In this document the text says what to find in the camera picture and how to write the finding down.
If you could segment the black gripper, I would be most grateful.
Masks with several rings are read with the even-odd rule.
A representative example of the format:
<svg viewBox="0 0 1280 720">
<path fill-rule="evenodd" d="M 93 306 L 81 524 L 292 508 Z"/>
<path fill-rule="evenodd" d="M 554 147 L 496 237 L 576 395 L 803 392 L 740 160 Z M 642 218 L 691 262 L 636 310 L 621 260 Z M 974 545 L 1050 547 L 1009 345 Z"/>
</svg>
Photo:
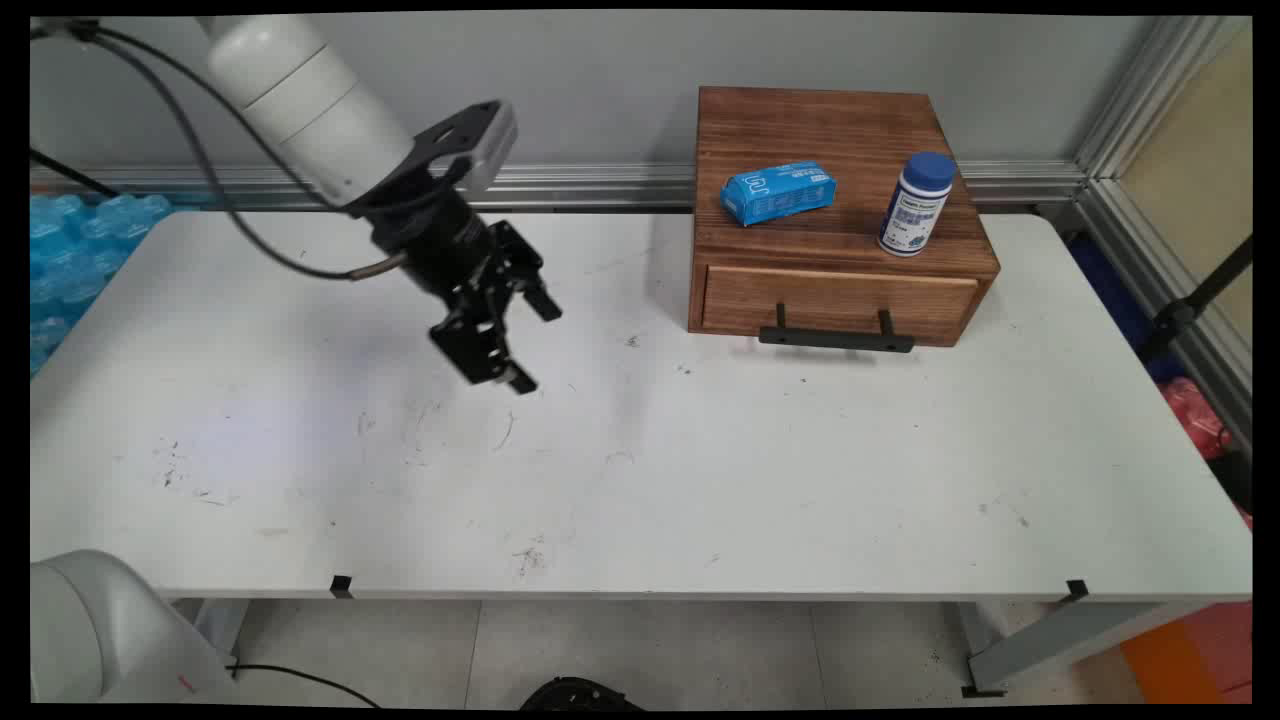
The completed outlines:
<svg viewBox="0 0 1280 720">
<path fill-rule="evenodd" d="M 544 322 L 562 316 L 541 278 L 543 259 L 508 222 L 485 225 L 453 188 L 425 208 L 372 215 L 372 242 L 406 256 L 401 269 L 424 291 L 449 299 L 429 340 L 471 384 L 507 384 L 530 395 L 538 382 L 515 360 L 506 337 L 506 310 L 521 293 Z M 508 286 L 470 287 L 500 250 Z"/>
</svg>

